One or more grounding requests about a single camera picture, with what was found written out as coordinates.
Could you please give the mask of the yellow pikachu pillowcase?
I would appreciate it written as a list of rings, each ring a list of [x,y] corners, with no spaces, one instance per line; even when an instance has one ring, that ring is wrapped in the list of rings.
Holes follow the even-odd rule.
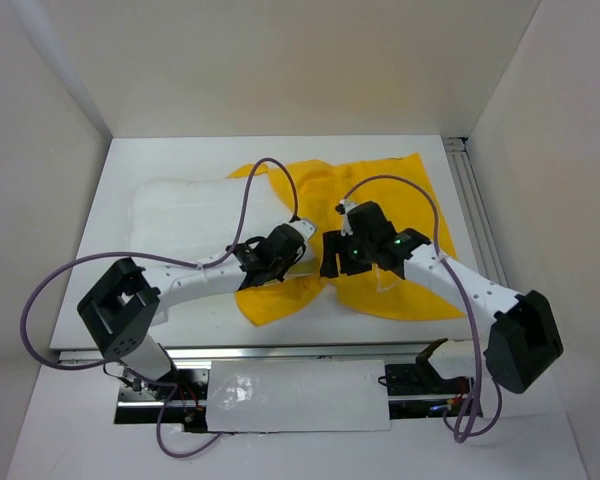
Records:
[[[320,264],[308,276],[235,294],[241,313],[263,326],[300,312],[328,285],[356,312],[398,321],[461,317],[449,302],[405,279],[410,248],[439,245],[455,255],[451,233],[419,154],[331,165],[306,160],[263,165],[279,200],[317,227],[309,245]]]

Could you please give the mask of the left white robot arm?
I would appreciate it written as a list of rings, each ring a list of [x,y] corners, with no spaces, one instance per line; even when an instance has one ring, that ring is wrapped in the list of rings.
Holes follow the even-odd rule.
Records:
[[[307,220],[276,226],[264,239],[236,245],[222,263],[185,268],[160,264],[145,269],[131,258],[114,262],[78,303],[77,311],[103,359],[139,373],[156,399],[177,387],[177,369],[149,335],[181,303],[282,282],[305,254],[315,227]]]

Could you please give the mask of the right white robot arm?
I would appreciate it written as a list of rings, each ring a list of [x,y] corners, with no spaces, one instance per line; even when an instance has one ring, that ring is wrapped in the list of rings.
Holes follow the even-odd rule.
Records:
[[[488,329],[486,369],[507,391],[522,394],[563,354],[548,299],[501,286],[444,252],[413,228],[398,232],[381,207],[340,201],[342,227],[323,234],[320,275],[338,278],[377,267],[415,283],[464,311]]]

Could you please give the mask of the white cover plate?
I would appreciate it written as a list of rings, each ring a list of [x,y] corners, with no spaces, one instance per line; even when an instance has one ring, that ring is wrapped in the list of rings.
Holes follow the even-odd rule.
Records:
[[[390,428],[380,360],[218,361],[206,423],[214,433],[374,432]]]

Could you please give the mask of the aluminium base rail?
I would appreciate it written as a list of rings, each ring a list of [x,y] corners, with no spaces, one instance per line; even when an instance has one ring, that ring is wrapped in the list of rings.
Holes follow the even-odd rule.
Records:
[[[150,180],[219,180],[264,157],[285,164],[314,158],[344,164],[413,153],[423,161],[459,259],[478,267],[465,196],[450,166],[446,142],[435,135],[118,138],[106,157],[79,251],[88,255],[123,247],[132,195]],[[372,355],[395,359],[428,341],[461,339],[468,332],[465,319],[397,322],[358,314],[339,306],[334,293],[326,291],[302,312],[264,327],[245,320],[230,296],[197,300],[178,307],[153,334],[178,360],[243,360]]]

